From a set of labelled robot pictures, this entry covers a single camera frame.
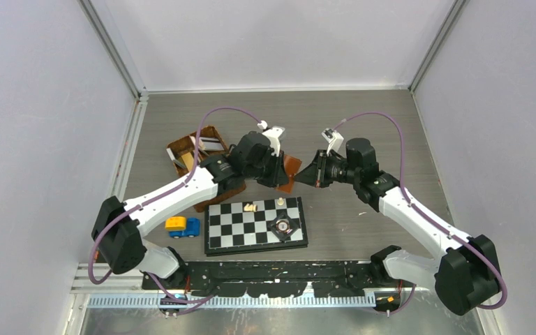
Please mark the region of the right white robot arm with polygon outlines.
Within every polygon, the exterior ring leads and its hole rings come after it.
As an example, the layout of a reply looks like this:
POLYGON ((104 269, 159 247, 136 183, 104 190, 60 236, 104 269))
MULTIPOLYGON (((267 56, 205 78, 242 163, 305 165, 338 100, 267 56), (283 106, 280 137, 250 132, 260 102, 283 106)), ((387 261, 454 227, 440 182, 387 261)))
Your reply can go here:
POLYGON ((430 253, 413 255, 388 246, 371 256, 371 279, 379 286, 407 281, 436 293, 452 313, 464 315, 474 308, 488 309, 486 300, 507 296, 494 243, 486 236, 460 231, 416 200, 393 175, 381 170, 369 140, 354 138, 346 155, 321 149, 295 181, 316 188, 334 182, 352 185, 355 194, 376 212, 392 219, 430 253))

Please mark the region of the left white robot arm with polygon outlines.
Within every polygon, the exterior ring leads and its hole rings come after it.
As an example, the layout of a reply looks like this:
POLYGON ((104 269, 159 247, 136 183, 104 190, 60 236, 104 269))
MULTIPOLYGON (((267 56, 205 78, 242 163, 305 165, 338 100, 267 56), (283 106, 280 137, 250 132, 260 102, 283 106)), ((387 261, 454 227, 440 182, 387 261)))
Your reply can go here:
POLYGON ((281 149, 284 128, 251 131, 226 154, 214 154, 183 177, 146 195, 121 202, 103 201, 91 237, 93 252, 108 264, 111 274, 130 270, 151 272, 170 289, 180 288, 186 270, 169 247, 149 243, 145 237, 167 219, 201 202, 239 188, 246 179, 276 188, 287 184, 281 149))

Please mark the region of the white magnetic stripe card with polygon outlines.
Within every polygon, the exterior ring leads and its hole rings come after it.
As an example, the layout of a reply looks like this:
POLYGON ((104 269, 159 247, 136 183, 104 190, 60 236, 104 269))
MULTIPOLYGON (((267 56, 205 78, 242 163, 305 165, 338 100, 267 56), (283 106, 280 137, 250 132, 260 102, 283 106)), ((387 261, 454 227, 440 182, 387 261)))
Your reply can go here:
POLYGON ((225 147, 216 137, 200 137, 196 140, 195 136, 190 136, 191 142, 197 146, 200 151, 224 151, 225 147))

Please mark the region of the brown leather card holder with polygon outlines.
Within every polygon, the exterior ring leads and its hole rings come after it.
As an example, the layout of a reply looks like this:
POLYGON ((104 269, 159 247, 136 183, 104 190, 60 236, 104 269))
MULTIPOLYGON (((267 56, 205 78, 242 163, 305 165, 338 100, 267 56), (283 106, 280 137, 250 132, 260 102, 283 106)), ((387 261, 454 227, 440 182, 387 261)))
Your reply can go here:
POLYGON ((295 184, 294 176, 298 173, 301 166, 302 161, 300 159, 284 154, 283 167, 288 176, 288 183, 278 186, 276 190, 284 193, 291 193, 295 184))

